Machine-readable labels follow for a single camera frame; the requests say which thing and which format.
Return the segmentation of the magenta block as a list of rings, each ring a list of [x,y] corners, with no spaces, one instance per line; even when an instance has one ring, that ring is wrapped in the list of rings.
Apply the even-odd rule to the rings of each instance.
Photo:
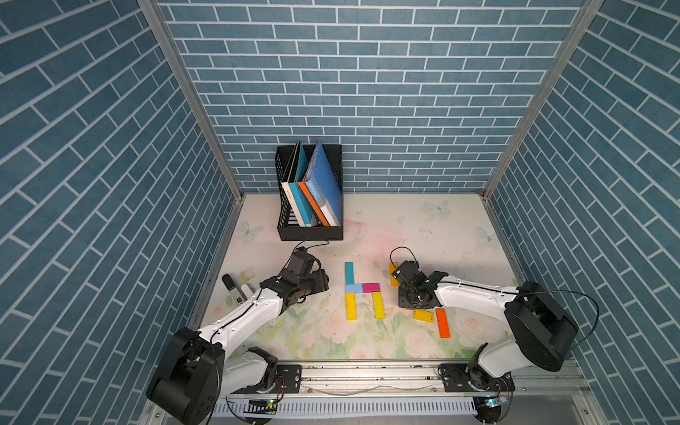
[[[380,292],[381,287],[379,283],[364,283],[362,285],[362,292],[363,293],[376,293]]]

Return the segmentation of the yellow long block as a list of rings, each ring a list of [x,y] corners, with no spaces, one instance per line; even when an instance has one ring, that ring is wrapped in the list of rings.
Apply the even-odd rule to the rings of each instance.
[[[345,293],[346,318],[349,322],[357,320],[356,296],[353,292]]]

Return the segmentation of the yellow small block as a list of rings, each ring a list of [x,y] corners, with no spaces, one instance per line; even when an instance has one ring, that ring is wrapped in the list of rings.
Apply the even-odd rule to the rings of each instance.
[[[431,311],[415,310],[414,318],[419,322],[434,322],[434,313]]]

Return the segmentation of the teal long block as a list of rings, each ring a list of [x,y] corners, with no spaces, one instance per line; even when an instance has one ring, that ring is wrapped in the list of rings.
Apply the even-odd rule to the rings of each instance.
[[[352,262],[345,262],[345,284],[346,285],[354,284],[354,269]]]

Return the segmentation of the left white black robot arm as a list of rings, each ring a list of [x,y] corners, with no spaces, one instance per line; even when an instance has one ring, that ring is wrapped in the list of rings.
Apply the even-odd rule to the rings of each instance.
[[[253,347],[230,355],[265,324],[307,297],[326,292],[329,277],[320,260],[296,247],[282,270],[260,283],[244,304],[219,320],[193,330],[179,329],[169,340],[146,389],[146,398],[182,424],[208,423],[221,395],[274,384],[278,359]]]

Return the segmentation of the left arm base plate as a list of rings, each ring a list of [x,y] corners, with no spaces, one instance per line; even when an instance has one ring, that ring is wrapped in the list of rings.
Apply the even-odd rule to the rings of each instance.
[[[283,364],[272,373],[271,384],[246,386],[234,394],[298,394],[300,392],[303,368],[300,364]]]

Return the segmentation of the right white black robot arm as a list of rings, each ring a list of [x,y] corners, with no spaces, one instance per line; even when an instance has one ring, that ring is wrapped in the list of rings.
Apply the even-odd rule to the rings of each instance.
[[[467,380],[479,391],[517,369],[535,366],[558,372],[577,336],[576,321],[540,284],[519,287],[474,283],[434,271],[428,276],[416,261],[391,272],[398,283],[398,305],[428,310],[461,308],[509,327],[499,342],[483,342],[466,366]]]

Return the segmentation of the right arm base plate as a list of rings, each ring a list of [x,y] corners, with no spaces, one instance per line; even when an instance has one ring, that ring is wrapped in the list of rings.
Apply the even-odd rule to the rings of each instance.
[[[514,392],[515,383],[510,373],[493,377],[478,366],[444,363],[436,368],[445,392]]]

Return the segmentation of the orange long block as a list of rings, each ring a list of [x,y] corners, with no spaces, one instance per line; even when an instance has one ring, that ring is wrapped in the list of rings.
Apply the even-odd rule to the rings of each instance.
[[[437,328],[439,332],[439,336],[442,339],[448,339],[451,337],[451,331],[447,319],[447,313],[446,310],[443,308],[439,308],[435,311],[435,315],[437,318]]]

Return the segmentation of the light blue block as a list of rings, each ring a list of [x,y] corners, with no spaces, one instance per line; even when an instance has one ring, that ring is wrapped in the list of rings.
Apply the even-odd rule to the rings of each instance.
[[[346,293],[363,293],[363,285],[362,284],[347,284],[345,285],[345,292]]]

